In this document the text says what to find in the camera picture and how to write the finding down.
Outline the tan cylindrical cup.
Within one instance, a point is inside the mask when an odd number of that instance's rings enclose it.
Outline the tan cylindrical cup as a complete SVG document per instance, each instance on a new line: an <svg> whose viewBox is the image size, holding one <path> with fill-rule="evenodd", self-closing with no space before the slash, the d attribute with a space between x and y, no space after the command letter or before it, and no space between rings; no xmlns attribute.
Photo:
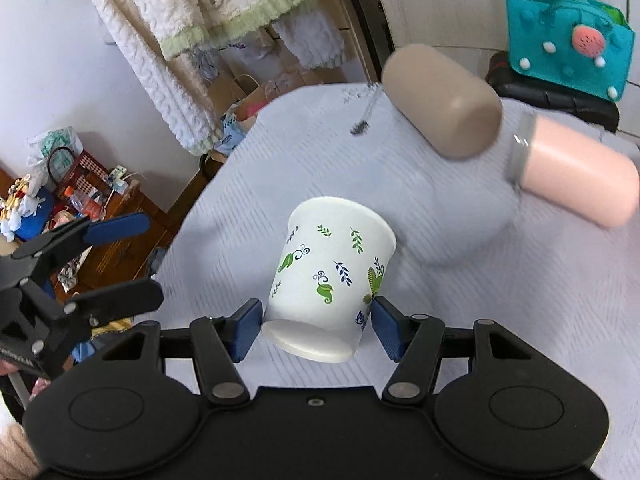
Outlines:
<svg viewBox="0 0 640 480"><path fill-rule="evenodd" d="M396 50L381 82L393 106L440 156L467 159L496 142L502 122L498 94L435 48L408 44Z"/></svg>

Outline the teal felt handbag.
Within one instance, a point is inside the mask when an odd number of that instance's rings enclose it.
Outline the teal felt handbag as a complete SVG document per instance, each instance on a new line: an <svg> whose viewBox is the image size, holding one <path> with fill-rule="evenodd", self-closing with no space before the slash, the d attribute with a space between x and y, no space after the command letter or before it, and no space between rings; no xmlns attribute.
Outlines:
<svg viewBox="0 0 640 480"><path fill-rule="evenodd" d="M636 33L600 0L506 0L509 63L518 74L616 103Z"/></svg>

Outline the white plastic bag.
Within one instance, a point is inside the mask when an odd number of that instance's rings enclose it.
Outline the white plastic bag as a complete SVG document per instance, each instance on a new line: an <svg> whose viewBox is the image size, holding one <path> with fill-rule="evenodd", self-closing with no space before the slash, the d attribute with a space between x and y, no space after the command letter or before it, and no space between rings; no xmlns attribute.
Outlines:
<svg viewBox="0 0 640 480"><path fill-rule="evenodd" d="M66 176L84 144L73 127L64 127L32 136L27 140L27 147L26 165L58 183Z"/></svg>

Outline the cream fleece robe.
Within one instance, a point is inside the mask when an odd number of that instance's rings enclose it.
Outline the cream fleece robe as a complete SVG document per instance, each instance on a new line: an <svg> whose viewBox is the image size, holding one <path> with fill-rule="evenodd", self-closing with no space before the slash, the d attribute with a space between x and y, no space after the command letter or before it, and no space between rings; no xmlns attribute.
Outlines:
<svg viewBox="0 0 640 480"><path fill-rule="evenodd" d="M204 155L221 139L204 81L186 55L207 39L198 0L91 0L180 145Z"/></svg>

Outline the brown paper bag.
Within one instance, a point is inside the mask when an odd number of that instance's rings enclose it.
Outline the brown paper bag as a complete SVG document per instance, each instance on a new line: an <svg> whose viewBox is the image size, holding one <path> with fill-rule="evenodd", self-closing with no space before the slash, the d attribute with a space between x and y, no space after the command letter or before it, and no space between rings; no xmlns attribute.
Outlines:
<svg viewBox="0 0 640 480"><path fill-rule="evenodd" d="M220 74L207 89L207 95L224 127L239 127L247 133L257 122L258 113L281 95L273 81L258 84L250 75L231 78Z"/></svg>

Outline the grey patterned tablecloth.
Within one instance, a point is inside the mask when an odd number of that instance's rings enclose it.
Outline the grey patterned tablecloth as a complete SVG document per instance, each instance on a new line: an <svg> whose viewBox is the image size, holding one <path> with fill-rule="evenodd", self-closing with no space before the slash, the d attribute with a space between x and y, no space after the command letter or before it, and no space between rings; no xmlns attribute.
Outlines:
<svg viewBox="0 0 640 480"><path fill-rule="evenodd" d="M451 326L492 318L603 400L610 432L594 471L639 474L639 223L601 229L517 191L504 176L530 107L502 104L496 143L447 160L366 84L281 96L257 116L198 198L157 278L156 318L183 327L266 299L304 200L337 196L380 214L397 249L382 294Z"/></svg>

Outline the red checkered basket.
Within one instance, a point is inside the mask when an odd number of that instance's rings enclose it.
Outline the red checkered basket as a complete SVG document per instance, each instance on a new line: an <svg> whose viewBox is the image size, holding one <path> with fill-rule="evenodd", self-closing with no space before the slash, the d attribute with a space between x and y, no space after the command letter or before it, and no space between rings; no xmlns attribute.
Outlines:
<svg viewBox="0 0 640 480"><path fill-rule="evenodd" d="M70 155L72 159L70 166L62 172L61 177L57 177L52 171L52 164L56 162L59 154ZM54 184L53 195L59 200L64 198L64 192L68 186L87 194L91 194L94 190L103 195L111 192L111 187L106 182L108 177L106 168L86 150L75 154L66 146L55 148L47 158L46 168Z"/></svg>

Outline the white leaf-print paper cup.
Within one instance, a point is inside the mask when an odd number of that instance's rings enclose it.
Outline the white leaf-print paper cup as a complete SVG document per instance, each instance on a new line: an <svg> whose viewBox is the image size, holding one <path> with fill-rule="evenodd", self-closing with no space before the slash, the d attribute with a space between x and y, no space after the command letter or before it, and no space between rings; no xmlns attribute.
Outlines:
<svg viewBox="0 0 640 480"><path fill-rule="evenodd" d="M288 218L262 333L293 356L348 361L396 247L392 228L365 206L328 196L299 204Z"/></svg>

